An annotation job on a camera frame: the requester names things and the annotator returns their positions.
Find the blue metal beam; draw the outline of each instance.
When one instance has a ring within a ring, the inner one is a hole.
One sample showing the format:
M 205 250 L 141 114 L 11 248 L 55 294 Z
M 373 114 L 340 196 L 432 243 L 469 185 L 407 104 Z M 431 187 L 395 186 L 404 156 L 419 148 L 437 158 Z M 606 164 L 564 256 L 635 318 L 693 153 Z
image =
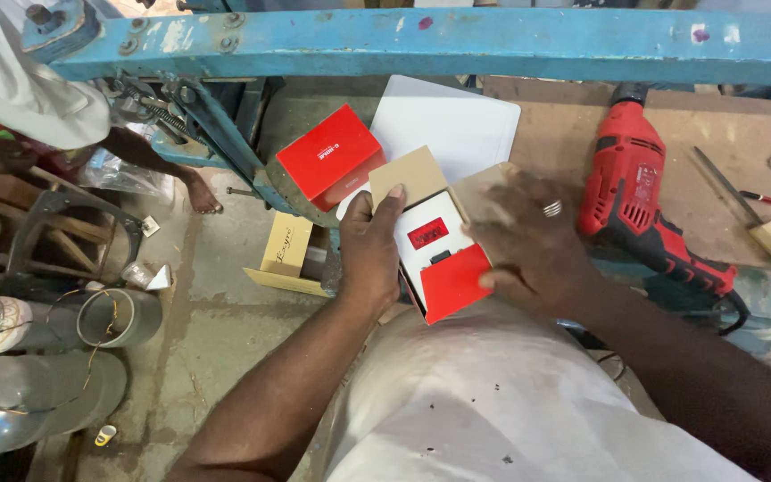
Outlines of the blue metal beam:
M 134 47 L 122 47 L 131 39 Z M 771 85 L 771 14 L 373 8 L 153 17 L 139 29 L 125 19 L 104 22 L 89 45 L 50 66 L 70 80 L 123 70 L 141 77 L 471 73 Z

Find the wooden workbench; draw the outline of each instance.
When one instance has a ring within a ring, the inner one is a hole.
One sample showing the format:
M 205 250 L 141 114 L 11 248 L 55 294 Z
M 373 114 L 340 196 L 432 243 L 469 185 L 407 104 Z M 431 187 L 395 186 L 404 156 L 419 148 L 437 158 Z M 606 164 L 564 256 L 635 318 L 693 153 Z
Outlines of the wooden workbench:
M 522 107 L 510 162 L 572 186 L 579 196 L 590 172 L 597 126 L 613 88 L 488 76 L 484 94 Z M 771 196 L 771 100 L 709 93 L 650 91 L 645 116 L 667 146 L 659 202 L 704 258 L 771 268 L 771 257 L 746 232 L 743 209 L 702 166 L 697 146 L 739 190 Z M 771 206 L 751 202 L 766 220 Z

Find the product box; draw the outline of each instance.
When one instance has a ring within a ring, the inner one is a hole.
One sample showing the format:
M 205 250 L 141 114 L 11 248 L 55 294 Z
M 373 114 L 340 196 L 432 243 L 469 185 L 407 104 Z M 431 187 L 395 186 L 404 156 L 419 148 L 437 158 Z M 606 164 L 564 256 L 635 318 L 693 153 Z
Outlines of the product box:
M 302 216 L 276 213 L 261 269 L 243 268 L 259 285 L 329 297 L 320 287 L 327 230 Z
M 449 186 L 425 146 L 370 173 L 374 211 L 396 184 L 402 183 L 406 190 L 406 208 L 394 236 L 401 275 L 427 324 L 492 292 L 478 286 L 478 278 L 491 268 L 487 254 L 463 234 L 461 225 L 469 219 L 491 217 L 480 212 L 489 206 L 477 189 L 480 183 L 501 182 L 503 166 L 490 167 Z M 472 213 L 464 207 L 467 203 L 474 206 Z
M 386 163 L 380 143 L 344 104 L 276 154 L 308 201 L 323 212 L 368 181 Z

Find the white shirt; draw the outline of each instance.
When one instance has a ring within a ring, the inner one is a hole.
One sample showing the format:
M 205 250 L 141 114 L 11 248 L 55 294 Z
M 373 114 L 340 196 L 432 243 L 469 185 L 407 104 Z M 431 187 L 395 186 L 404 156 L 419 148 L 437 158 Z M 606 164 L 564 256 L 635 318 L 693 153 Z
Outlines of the white shirt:
M 392 320 L 338 400 L 328 481 L 755 480 L 554 331 L 490 299 Z
M 0 124 L 50 146 L 83 148 L 109 135 L 105 97 L 84 82 L 65 81 L 21 49 L 26 8 L 55 1 L 0 0 Z

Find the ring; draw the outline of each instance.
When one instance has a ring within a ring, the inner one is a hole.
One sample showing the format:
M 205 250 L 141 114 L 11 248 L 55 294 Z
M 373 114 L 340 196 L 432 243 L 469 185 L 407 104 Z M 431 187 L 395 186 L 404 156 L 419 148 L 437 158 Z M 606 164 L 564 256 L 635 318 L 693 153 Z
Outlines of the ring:
M 554 203 L 547 204 L 543 207 L 543 215 L 551 218 L 554 216 L 557 216 L 561 214 L 561 209 L 563 207 L 563 203 L 560 199 L 556 200 Z

